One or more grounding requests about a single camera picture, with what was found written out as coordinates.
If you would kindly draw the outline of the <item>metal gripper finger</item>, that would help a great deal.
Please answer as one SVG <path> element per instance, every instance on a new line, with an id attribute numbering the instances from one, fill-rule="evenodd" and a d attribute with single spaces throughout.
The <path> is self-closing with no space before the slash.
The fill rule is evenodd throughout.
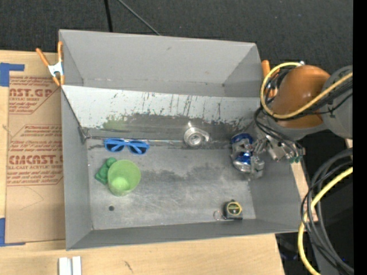
<path id="1" fill-rule="evenodd" d="M 268 147 L 268 140 L 267 139 L 257 139 L 252 144 L 252 155 L 261 155 L 262 153 L 266 152 Z"/>
<path id="2" fill-rule="evenodd" d="M 248 179 L 258 179 L 262 177 L 265 162 L 258 156 L 251 156 L 250 163 L 250 174 Z"/>

